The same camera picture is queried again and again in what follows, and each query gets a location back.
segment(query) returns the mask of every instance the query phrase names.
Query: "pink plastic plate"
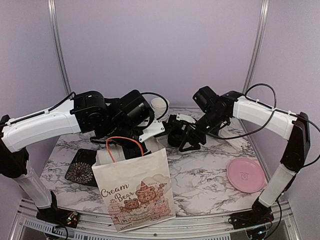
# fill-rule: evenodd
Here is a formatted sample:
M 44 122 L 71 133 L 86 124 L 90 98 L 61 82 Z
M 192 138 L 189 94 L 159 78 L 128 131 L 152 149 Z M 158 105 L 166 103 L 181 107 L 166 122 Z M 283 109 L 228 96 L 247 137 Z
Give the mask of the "pink plastic plate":
M 249 194 L 261 190 L 266 182 L 265 173 L 259 164 L 244 157 L 229 162 L 226 175 L 236 189 Z

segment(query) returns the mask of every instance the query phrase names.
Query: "lavender wall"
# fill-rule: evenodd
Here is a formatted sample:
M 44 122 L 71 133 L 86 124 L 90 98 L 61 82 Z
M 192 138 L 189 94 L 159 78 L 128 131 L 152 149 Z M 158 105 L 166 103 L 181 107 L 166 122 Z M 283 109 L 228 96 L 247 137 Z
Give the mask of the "lavender wall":
M 254 83 L 272 85 L 279 108 L 305 112 L 320 126 L 320 2 L 316 0 L 270 1 L 267 28 L 254 75 Z M 261 89 L 260 100 L 272 103 L 268 90 Z M 308 162 L 320 152 L 320 134 L 311 128 Z M 279 165 L 286 142 L 268 131 L 254 136 L 270 173 Z M 303 169 L 287 193 L 301 239 L 320 238 L 320 162 Z
M 54 105 L 65 96 L 54 50 L 47 1 L 0 1 L 0 112 L 20 117 Z M 56 139 L 32 146 L 30 162 L 39 174 Z M 0 176 L 0 238 L 8 239 L 23 195 Z
M 56 0 L 72 89 L 153 91 L 175 106 L 194 105 L 205 85 L 242 91 L 260 8 L 257 0 Z

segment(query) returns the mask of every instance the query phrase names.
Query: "paper bag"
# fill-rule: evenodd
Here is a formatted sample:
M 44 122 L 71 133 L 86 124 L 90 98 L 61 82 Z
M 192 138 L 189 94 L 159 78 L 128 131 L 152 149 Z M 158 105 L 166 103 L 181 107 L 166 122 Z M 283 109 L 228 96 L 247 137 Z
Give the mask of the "paper bag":
M 96 155 L 93 174 L 118 232 L 176 217 L 166 149 L 154 138 L 146 141 L 151 154 L 125 160 L 119 146 Z

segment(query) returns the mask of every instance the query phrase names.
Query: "black coaster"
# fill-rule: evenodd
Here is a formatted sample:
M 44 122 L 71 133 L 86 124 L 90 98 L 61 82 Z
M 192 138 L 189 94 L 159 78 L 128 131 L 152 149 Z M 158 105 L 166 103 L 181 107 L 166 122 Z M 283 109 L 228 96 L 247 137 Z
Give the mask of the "black coaster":
M 98 187 L 91 168 L 96 163 L 96 155 L 96 150 L 79 149 L 66 171 L 65 179 L 77 184 Z

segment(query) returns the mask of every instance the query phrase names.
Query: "bear illustration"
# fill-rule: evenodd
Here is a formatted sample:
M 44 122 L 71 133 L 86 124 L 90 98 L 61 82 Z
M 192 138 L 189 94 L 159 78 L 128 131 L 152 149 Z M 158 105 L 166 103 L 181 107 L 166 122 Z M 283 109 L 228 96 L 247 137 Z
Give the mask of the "bear illustration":
M 140 201 L 139 207 L 146 207 L 149 202 L 153 200 L 158 201 L 162 194 L 157 194 L 153 186 L 147 186 L 143 181 L 141 182 L 141 187 L 135 192 Z
M 123 212 L 130 213 L 133 209 L 137 209 L 138 207 L 139 207 L 138 199 L 137 198 L 134 198 L 134 199 L 129 198 L 129 200 L 124 201 L 124 207 L 121 206 L 120 210 Z
M 159 189 L 163 189 L 167 184 L 166 183 L 160 183 L 159 184 Z

